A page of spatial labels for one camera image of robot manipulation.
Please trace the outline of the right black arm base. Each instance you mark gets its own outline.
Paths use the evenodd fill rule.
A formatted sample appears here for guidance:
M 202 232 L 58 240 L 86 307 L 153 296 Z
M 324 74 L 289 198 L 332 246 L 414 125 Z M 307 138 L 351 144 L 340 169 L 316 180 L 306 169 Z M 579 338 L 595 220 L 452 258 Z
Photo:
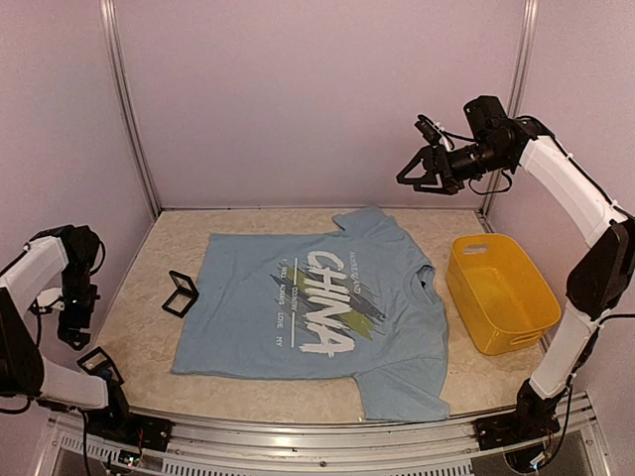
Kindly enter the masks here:
M 474 422 L 479 449 L 514 445 L 557 433 L 561 426 L 556 409 L 565 394 L 562 390 L 554 397 L 543 399 L 526 380 L 517 393 L 513 411 L 480 417 Z

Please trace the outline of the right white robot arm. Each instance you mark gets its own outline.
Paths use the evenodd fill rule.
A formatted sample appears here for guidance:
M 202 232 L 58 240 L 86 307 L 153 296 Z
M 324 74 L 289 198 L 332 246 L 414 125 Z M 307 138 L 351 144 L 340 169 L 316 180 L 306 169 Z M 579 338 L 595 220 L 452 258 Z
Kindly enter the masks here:
M 466 146 L 425 115 L 415 124 L 427 145 L 397 174 L 417 192 L 454 195 L 486 174 L 506 179 L 517 170 L 536 179 L 564 209 L 588 247 L 567 279 L 565 312 L 543 361 L 519 392 L 529 401 L 508 417 L 519 440 L 531 438 L 547 420 L 543 403 L 556 402 L 591 353 L 600 326 L 634 274 L 634 218 L 574 160 L 555 134 L 533 116 L 510 117 L 500 100 L 480 95 L 463 111 L 471 135 Z

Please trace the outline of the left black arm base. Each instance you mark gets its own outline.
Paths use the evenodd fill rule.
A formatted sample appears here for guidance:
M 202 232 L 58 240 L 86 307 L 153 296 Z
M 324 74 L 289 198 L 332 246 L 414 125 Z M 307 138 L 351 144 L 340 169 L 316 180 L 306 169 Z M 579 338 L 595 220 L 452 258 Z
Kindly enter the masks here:
M 174 424 L 169 419 L 132 412 L 120 384 L 108 381 L 106 389 L 107 406 L 85 413 L 87 432 L 140 450 L 166 452 Z

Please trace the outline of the black brooch case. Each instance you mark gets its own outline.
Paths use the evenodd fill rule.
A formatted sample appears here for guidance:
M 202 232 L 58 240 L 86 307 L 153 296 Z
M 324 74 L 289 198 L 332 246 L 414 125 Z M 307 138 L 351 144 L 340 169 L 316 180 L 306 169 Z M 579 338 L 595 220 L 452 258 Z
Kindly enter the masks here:
M 95 347 L 76 361 L 77 366 L 90 376 L 99 377 L 105 381 L 113 381 L 118 385 L 124 384 L 118 368 L 112 358 L 101 347 Z
M 184 318 L 199 298 L 198 289 L 188 275 L 169 270 L 169 277 L 175 289 L 162 304 L 162 310 L 178 318 Z

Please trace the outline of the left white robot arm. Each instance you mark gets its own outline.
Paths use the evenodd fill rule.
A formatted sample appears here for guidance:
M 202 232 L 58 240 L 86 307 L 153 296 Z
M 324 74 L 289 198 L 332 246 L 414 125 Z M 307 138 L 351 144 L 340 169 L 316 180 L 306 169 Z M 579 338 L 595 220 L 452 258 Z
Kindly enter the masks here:
M 101 411 L 101 426 L 120 441 L 139 430 L 136 415 L 108 404 L 108 385 L 42 353 L 43 316 L 57 313 L 58 339 L 78 351 L 90 342 L 90 321 L 100 299 L 93 276 L 105 245 L 87 225 L 41 231 L 1 271 L 1 413 L 16 416 L 34 403 L 64 411 Z

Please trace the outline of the light blue printed t-shirt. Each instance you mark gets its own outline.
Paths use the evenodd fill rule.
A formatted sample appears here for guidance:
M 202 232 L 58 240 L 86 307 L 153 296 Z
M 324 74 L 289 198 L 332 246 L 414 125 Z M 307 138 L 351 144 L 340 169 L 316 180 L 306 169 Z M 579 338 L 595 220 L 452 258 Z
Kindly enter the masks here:
M 431 260 L 379 208 L 333 221 L 320 234 L 212 234 L 173 372 L 350 378 L 369 419 L 447 418 L 448 326 Z

